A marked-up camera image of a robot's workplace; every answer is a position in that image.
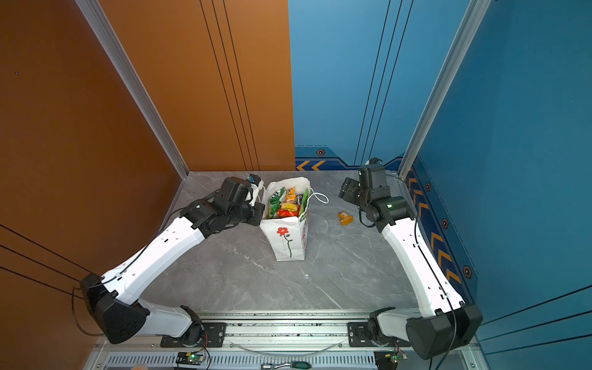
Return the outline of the green yellow snack bag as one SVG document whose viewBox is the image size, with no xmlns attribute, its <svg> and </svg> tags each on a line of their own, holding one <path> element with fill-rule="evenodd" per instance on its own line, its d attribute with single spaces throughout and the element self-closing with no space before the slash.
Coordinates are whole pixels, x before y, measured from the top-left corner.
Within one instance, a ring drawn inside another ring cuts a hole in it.
<svg viewBox="0 0 592 370">
<path fill-rule="evenodd" d="M 278 217 L 278 211 L 285 202 L 286 188 L 282 187 L 275 191 L 269 198 L 268 218 L 275 219 Z"/>
</svg>

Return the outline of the red yellow snack packet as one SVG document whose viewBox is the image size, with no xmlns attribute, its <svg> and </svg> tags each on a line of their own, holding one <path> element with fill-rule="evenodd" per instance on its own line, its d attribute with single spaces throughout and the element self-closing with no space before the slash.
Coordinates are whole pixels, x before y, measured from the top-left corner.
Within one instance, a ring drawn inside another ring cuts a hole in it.
<svg viewBox="0 0 592 370">
<path fill-rule="evenodd" d="M 282 203 L 276 212 L 278 218 L 298 217 L 301 206 L 295 203 Z"/>
</svg>

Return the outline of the small orange snack packet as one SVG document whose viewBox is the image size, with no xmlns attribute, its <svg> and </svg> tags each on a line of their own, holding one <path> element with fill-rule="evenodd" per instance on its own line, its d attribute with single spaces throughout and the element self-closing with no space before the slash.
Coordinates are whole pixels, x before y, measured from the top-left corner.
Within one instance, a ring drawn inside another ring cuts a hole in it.
<svg viewBox="0 0 592 370">
<path fill-rule="evenodd" d="M 296 204 L 297 196 L 298 195 L 296 194 L 296 189 L 294 187 L 289 188 L 286 190 L 285 202 L 290 204 Z"/>
</svg>

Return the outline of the white paper bag with flower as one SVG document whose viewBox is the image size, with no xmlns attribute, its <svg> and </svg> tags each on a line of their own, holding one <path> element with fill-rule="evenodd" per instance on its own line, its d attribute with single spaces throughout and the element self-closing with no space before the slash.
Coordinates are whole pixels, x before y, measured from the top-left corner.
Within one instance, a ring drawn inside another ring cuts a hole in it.
<svg viewBox="0 0 592 370">
<path fill-rule="evenodd" d="M 285 187 L 286 190 L 296 189 L 297 202 L 301 204 L 302 194 L 309 189 L 307 207 L 302 216 L 287 218 L 268 218 L 269 198 L 275 191 Z M 293 177 L 278 182 L 269 183 L 261 199 L 265 205 L 265 212 L 260 228 L 268 239 L 277 261 L 303 261 L 305 260 L 308 236 L 308 219 L 311 202 L 316 199 L 322 204 L 328 204 L 329 199 L 325 194 L 314 191 L 310 181 L 305 177 Z"/>
</svg>

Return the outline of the green Lays chips bag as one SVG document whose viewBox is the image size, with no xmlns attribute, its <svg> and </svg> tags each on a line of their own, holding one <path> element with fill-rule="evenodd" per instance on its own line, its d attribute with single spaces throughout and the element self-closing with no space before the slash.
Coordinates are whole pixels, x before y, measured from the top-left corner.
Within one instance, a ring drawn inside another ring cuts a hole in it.
<svg viewBox="0 0 592 370">
<path fill-rule="evenodd" d="M 300 209 L 299 209 L 299 217 L 302 216 L 306 210 L 308 196 L 309 196 L 309 189 L 307 188 L 305 190 L 305 192 L 302 194 L 301 204 L 300 204 Z"/>
</svg>

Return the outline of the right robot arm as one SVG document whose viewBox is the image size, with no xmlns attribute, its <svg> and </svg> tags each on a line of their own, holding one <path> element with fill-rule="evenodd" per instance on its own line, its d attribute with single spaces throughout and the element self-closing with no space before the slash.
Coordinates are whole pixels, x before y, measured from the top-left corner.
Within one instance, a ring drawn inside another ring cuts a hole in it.
<svg viewBox="0 0 592 370">
<path fill-rule="evenodd" d="M 468 345 L 483 315 L 477 305 L 465 302 L 441 271 L 422 236 L 419 211 L 404 182 L 397 180 L 390 187 L 380 163 L 363 165 L 358 174 L 358 179 L 344 180 L 339 197 L 356 205 L 393 248 L 418 304 L 373 311 L 368 319 L 372 340 L 379 345 L 408 342 L 424 360 Z"/>
</svg>

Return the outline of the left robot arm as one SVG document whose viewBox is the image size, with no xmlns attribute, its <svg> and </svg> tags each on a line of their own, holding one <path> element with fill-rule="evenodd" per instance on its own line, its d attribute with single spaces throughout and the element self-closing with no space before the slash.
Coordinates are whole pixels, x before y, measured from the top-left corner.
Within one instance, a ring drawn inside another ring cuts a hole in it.
<svg viewBox="0 0 592 370">
<path fill-rule="evenodd" d="M 244 223 L 259 226 L 265 212 L 257 196 L 264 187 L 254 174 L 228 177 L 221 187 L 182 208 L 179 215 L 147 246 L 121 265 L 80 282 L 89 314 L 106 339 L 121 344 L 135 336 L 160 335 L 193 347 L 205 330 L 200 317 L 181 305 L 145 301 L 143 291 L 179 257 L 208 237 Z"/>
</svg>

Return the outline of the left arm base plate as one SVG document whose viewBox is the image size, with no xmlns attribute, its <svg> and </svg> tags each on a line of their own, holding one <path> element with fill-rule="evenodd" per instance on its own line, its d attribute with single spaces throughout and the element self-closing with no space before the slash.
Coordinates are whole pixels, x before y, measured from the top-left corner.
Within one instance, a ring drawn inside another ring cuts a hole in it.
<svg viewBox="0 0 592 370">
<path fill-rule="evenodd" d="M 223 322 L 193 324 L 180 338 L 163 336 L 161 348 L 221 348 L 226 335 L 227 324 Z"/>
</svg>

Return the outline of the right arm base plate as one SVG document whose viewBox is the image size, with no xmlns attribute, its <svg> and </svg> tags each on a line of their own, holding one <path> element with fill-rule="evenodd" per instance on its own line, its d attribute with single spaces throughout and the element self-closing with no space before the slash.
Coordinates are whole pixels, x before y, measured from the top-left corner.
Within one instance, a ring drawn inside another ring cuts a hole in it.
<svg viewBox="0 0 592 370">
<path fill-rule="evenodd" d="M 400 348 L 411 345 L 397 338 L 391 338 L 387 342 L 373 339 L 368 328 L 368 322 L 349 322 L 347 324 L 348 345 L 352 348 L 375 347 L 375 348 Z"/>
</svg>

